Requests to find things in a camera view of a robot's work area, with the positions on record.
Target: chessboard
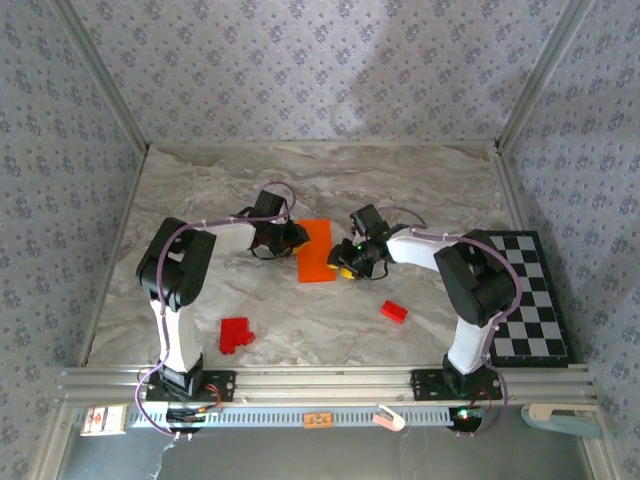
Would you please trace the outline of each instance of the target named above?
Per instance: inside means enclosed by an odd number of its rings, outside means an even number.
[[[497,367],[566,367],[574,362],[549,268],[535,231],[488,232],[522,283],[520,308],[491,346]]]

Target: wire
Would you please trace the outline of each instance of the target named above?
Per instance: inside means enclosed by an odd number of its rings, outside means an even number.
[[[288,222],[289,220],[291,220],[291,215],[290,215],[290,213],[291,213],[291,209],[289,208],[289,204],[287,203],[287,199],[286,199],[286,198],[284,199],[284,209],[285,209],[285,211],[287,212],[287,216],[286,216],[286,217],[284,217],[284,218],[285,218],[285,219],[287,220],[287,222]]]
[[[380,208],[378,208],[379,212],[384,212],[385,210],[396,210],[398,212],[404,212],[404,213],[408,213],[409,215],[413,215],[420,222],[420,225],[416,225],[416,226],[418,226],[420,228],[427,228],[427,222],[424,221],[424,218],[422,218],[420,215],[418,215],[413,210],[409,210],[408,208],[400,207],[400,206],[397,206],[397,205],[390,205],[388,207],[380,207]]]
[[[486,368],[488,368],[498,376],[498,381],[500,382],[500,386],[502,387],[502,398],[503,398],[502,408],[500,409],[500,413],[498,413],[498,416],[493,421],[493,423],[491,423],[488,427],[480,430],[479,432],[476,432],[473,434],[467,434],[467,436],[475,436],[475,437],[479,435],[485,435],[487,432],[493,430],[495,427],[497,427],[500,424],[500,422],[502,421],[502,419],[507,413],[507,406],[509,405],[509,388],[507,387],[507,382],[504,379],[504,375],[502,374],[502,372],[498,370],[496,367],[494,367],[493,365],[491,365],[491,363],[489,362],[489,359],[491,358],[491,355],[489,354],[489,350],[491,349],[491,344],[493,343],[493,337],[495,336],[500,323],[506,320],[509,315],[515,312],[518,309],[518,307],[520,307],[520,301],[522,300],[522,284],[520,283],[520,277],[518,277],[518,274],[513,268],[513,266],[507,261],[506,258],[504,258],[500,254],[500,252],[498,252],[494,248],[491,248],[488,245],[485,245],[482,242],[474,240],[473,238],[460,237],[455,235],[447,235],[447,234],[437,235],[433,233],[416,232],[415,228],[421,228],[421,227],[416,227],[416,226],[411,227],[412,235],[417,238],[422,238],[423,240],[431,240],[431,241],[435,240],[435,241],[462,242],[487,252],[489,255],[491,255],[496,260],[498,260],[504,266],[504,268],[506,268],[507,272],[509,272],[509,275],[511,276],[511,279],[513,280],[513,283],[515,285],[516,295],[513,299],[513,302],[511,303],[511,306],[508,309],[506,309],[504,312],[502,312],[500,315],[498,315],[491,323],[489,334],[487,335],[487,338],[485,340],[484,345],[482,346],[482,350],[480,353],[482,357],[482,365],[484,365]]]
[[[250,248],[249,251],[251,252],[251,255],[256,257],[258,260],[267,260],[267,261],[269,261],[269,260],[277,260],[279,258],[282,258],[282,255],[274,255],[273,257],[260,257],[256,253],[255,248]]]
[[[216,407],[222,405],[222,395],[220,395],[220,390],[218,390],[218,387],[216,387],[213,383],[210,383],[204,388],[216,394]]]
[[[384,265],[383,265],[383,267],[384,267],[384,275],[380,275],[379,277],[376,277],[376,278],[370,278],[369,281],[375,282],[376,280],[382,280],[383,278],[387,278],[387,275],[389,275],[389,265],[388,265],[388,263],[389,262],[387,262],[387,261],[384,262]]]
[[[251,211],[251,207],[244,207],[242,210],[236,213],[236,217],[238,218],[244,217],[250,211]]]
[[[484,413],[489,413],[491,411],[491,406],[493,404],[493,399],[491,398],[491,395],[489,395],[489,391],[486,388],[482,387],[482,386],[478,387],[478,389],[476,390],[476,396],[473,399],[473,402],[471,402],[467,408],[471,408],[476,404],[476,402],[479,400],[478,393],[480,393],[480,392],[484,393],[485,396],[489,399],[489,408],[484,412]]]
[[[243,218],[237,218],[237,217],[230,217],[227,218],[225,220],[217,220],[217,221],[213,221],[213,222],[209,222],[209,221],[202,221],[202,222],[195,222],[195,223],[188,223],[185,224],[183,226],[181,226],[180,228],[176,229],[175,232],[173,232],[173,234],[171,234],[171,236],[169,237],[169,239],[167,240],[167,243],[165,243],[164,247],[162,248],[162,251],[160,252],[160,257],[158,258],[158,268],[156,270],[156,288],[157,291],[160,292],[158,295],[158,300],[160,301],[160,318],[161,318],[161,323],[162,323],[162,336],[164,337],[164,341],[165,341],[165,346],[166,346],[166,350],[165,350],[165,354],[162,357],[162,359],[160,360],[160,362],[153,367],[151,370],[149,370],[143,377],[142,379],[138,382],[138,385],[136,386],[136,390],[135,390],[135,394],[134,394],[134,401],[136,403],[136,406],[138,407],[138,410],[140,411],[140,413],[144,416],[144,418],[147,420],[147,422],[149,422],[149,425],[151,425],[155,430],[157,430],[158,432],[167,435],[167,436],[174,436],[174,433],[171,432],[170,430],[167,430],[163,427],[161,427],[160,425],[158,425],[156,422],[153,421],[153,419],[151,418],[151,416],[147,413],[147,411],[144,409],[143,405],[142,405],[142,401],[140,400],[140,390],[142,389],[142,385],[148,381],[148,379],[151,377],[151,375],[153,375],[155,372],[159,371],[162,367],[164,367],[165,363],[167,362],[167,359],[169,358],[169,352],[171,349],[171,345],[169,342],[169,332],[167,330],[167,315],[166,315],[166,310],[167,310],[167,302],[166,299],[164,297],[164,295],[162,294],[162,292],[164,291],[162,289],[162,271],[164,268],[164,262],[167,258],[167,255],[169,254],[169,249],[171,248],[171,245],[173,245],[173,242],[180,236],[182,235],[182,233],[184,233],[187,230],[192,230],[194,228],[203,228],[203,227],[218,227],[221,225],[229,225],[232,223],[249,223],[249,222],[271,222],[273,220],[278,220],[280,218],[288,218],[291,211],[293,210],[293,208],[296,205],[296,200],[297,200],[297,195],[295,190],[293,189],[293,187],[291,185],[289,185],[286,182],[282,182],[280,180],[274,180],[272,182],[266,183],[264,184],[261,188],[260,191],[258,193],[258,195],[260,194],[260,192],[262,192],[263,190],[265,190],[268,187],[271,187],[273,185],[283,185],[286,188],[289,189],[289,191],[291,192],[291,206],[290,207],[285,207],[285,210],[283,212],[281,212],[278,215],[274,215],[272,217],[260,217],[260,218],[250,218],[250,217],[243,217]]]

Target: orange label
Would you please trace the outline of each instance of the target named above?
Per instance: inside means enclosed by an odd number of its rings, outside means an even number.
[[[333,415],[326,413],[305,413],[304,428],[330,428],[333,427]]]

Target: orange block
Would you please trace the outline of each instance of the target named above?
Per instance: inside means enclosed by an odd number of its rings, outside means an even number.
[[[335,282],[336,271],[327,267],[331,251],[331,221],[328,218],[298,220],[309,234],[311,241],[296,255],[298,257],[298,282]]]

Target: gray marble table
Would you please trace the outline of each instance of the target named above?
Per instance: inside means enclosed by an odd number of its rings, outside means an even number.
[[[349,214],[368,203],[412,208],[440,232],[508,225],[480,147],[154,147],[119,246],[90,365],[157,359],[155,319],[134,272],[162,220],[224,218],[253,204],[269,180],[296,187],[294,219],[330,218],[335,242],[348,235]],[[391,212],[385,217],[412,221]],[[409,310],[403,325],[379,313],[385,300]],[[389,277],[377,282],[300,284],[294,258],[265,262],[249,252],[213,258],[203,292],[183,315],[195,318],[207,365],[438,364],[455,329],[434,272],[391,265]],[[219,325],[232,316],[248,317],[256,340],[225,356],[218,350]]]

